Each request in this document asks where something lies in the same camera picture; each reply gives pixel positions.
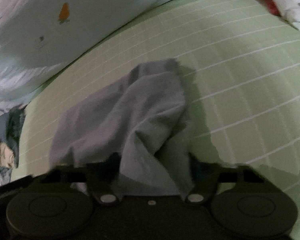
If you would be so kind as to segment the dark blue garment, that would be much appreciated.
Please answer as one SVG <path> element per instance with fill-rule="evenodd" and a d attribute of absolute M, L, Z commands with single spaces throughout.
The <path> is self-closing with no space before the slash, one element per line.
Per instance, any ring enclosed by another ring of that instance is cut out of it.
<path fill-rule="evenodd" d="M 19 142 L 25 117 L 25 109 L 19 107 L 14 107 L 0 116 L 0 141 L 14 153 L 16 168 L 19 166 Z"/>

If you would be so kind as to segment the green grid cutting mat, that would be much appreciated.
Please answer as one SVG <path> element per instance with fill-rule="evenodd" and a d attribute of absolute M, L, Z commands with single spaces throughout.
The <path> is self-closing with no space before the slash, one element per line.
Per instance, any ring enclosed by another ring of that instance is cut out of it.
<path fill-rule="evenodd" d="M 64 111 L 137 64 L 170 57 L 189 82 L 192 152 L 249 164 L 285 191 L 300 239 L 300 31 L 258 0 L 173 0 L 99 43 L 28 105 L 12 179 L 48 170 Z"/>

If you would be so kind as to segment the grey cloth garment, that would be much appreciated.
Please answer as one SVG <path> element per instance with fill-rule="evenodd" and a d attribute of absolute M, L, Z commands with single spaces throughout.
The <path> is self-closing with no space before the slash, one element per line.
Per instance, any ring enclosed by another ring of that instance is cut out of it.
<path fill-rule="evenodd" d="M 50 167 L 83 167 L 117 153 L 116 194 L 186 196 L 193 189 L 191 130 L 179 63 L 142 63 L 61 116 Z"/>

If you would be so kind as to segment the light blue fabric storage bag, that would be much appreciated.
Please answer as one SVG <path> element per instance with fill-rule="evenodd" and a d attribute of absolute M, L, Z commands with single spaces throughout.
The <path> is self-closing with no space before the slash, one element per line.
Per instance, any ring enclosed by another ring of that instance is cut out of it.
<path fill-rule="evenodd" d="M 143 12 L 171 0 L 0 0 L 0 113 Z"/>

